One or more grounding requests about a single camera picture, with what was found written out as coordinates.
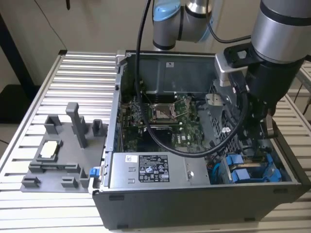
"motherboard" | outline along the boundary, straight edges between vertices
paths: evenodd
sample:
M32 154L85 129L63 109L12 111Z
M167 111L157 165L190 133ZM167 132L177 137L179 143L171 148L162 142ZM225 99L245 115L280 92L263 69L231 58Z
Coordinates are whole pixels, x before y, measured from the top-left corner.
M196 109L196 102L189 95L175 95L173 102L152 103L145 95L144 111L155 134L170 147L185 152L206 149L204 133ZM121 104L122 140L124 152L164 151L151 138L144 122L141 109L134 97Z

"white component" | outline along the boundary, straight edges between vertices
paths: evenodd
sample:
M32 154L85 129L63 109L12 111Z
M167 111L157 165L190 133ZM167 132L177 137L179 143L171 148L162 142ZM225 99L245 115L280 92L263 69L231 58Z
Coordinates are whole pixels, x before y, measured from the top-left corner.
M57 142L56 141L48 141L44 143L40 155L42 158L51 158L56 151Z
M127 163L137 163L138 156L137 155L129 155L127 154L125 157L125 162Z
M222 132L223 133L229 133L229 132L231 132L231 129L229 127L223 127Z

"silver bracket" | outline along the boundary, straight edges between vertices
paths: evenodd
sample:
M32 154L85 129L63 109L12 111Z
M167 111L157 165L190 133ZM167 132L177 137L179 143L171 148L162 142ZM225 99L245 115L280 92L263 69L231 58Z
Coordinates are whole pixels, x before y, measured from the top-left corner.
M117 67L122 66L125 63L126 59L126 51L125 50L118 50L116 55L116 65Z
M231 68L225 59L224 53L220 52L215 55L215 68L219 77L219 85L230 86L229 73L242 71L243 75L245 76L248 67Z

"black plastic bracket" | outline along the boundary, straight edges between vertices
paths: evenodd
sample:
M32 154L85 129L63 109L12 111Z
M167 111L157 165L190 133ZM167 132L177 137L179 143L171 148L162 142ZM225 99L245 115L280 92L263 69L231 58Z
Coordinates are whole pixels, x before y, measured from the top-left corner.
M264 61L256 55L251 43L225 48L224 56L228 65L232 68L247 67Z

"green circuit board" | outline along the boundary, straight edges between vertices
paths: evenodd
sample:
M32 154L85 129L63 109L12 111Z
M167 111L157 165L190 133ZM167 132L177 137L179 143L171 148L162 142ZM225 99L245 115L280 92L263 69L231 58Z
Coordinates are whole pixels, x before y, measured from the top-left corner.
M122 140L124 152L164 151L146 142L146 127L141 120L140 108L135 101L122 104ZM177 95L173 103L144 104L144 111L152 127L167 129L172 133L169 145L185 152L206 149L204 134L195 108L195 102L187 95Z

